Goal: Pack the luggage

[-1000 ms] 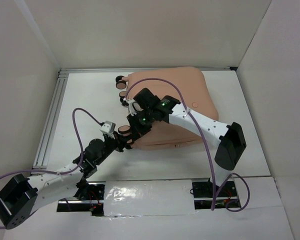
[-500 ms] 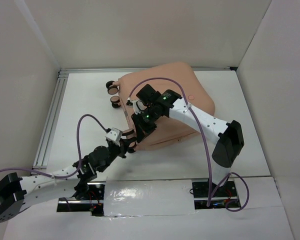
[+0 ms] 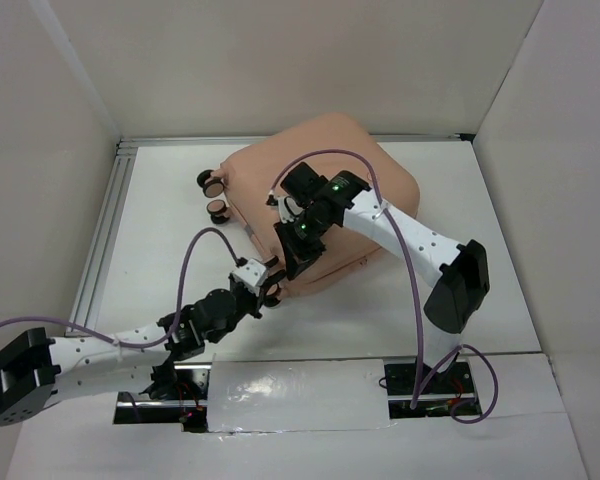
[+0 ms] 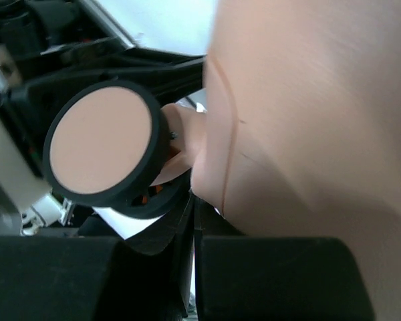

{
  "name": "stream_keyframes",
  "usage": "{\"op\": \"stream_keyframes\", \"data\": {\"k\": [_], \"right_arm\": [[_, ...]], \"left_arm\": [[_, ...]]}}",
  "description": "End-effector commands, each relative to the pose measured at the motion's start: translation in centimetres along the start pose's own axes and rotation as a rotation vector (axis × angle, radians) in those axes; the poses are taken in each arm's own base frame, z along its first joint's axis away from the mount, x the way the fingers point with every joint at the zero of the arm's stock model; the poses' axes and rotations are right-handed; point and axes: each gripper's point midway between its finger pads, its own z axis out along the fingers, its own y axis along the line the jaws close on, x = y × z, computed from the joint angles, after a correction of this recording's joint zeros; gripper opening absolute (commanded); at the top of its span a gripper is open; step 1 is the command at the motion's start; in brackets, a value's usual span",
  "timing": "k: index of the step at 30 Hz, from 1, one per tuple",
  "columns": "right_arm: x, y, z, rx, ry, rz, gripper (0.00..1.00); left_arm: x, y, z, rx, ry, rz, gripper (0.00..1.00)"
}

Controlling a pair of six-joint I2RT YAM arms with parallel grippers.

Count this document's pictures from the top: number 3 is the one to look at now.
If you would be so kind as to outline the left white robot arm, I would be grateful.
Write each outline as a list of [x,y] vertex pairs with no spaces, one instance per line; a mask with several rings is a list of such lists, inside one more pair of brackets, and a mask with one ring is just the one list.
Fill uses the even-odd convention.
[[0,350],[0,427],[28,420],[55,404],[108,392],[164,399],[176,390],[175,365],[202,354],[247,315],[259,317],[264,281],[230,276],[215,289],[156,323],[115,335],[51,337],[29,329]]

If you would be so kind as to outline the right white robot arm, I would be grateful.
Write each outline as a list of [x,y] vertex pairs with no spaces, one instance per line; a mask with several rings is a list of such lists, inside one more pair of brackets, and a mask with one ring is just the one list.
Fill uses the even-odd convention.
[[475,240],[461,244],[429,229],[350,171],[327,179],[301,162],[286,175],[282,188],[283,195],[270,193],[267,203],[279,214],[274,229],[288,279],[331,252],[323,237],[338,226],[407,261],[430,286],[416,379],[424,390],[440,391],[451,379],[465,327],[490,290],[484,246]]

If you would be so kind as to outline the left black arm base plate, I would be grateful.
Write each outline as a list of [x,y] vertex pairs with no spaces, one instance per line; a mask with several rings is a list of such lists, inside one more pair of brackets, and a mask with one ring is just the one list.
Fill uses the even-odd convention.
[[118,394],[113,424],[171,425],[183,432],[208,433],[210,363],[175,365],[176,382],[156,398],[148,393]]

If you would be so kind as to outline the pink suitcase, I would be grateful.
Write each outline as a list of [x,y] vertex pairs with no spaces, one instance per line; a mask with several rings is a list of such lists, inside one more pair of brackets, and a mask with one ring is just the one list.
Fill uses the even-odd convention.
[[[229,216],[241,223],[262,259],[283,257],[274,231],[279,215],[265,204],[271,185],[290,162],[324,149],[360,154],[372,165],[382,197],[410,216],[417,215],[420,189],[411,173],[354,118],[324,114],[233,153],[211,172],[212,178],[223,181]],[[322,241],[326,252],[298,278],[283,281],[280,298],[317,294],[384,254],[373,241],[337,226]]]

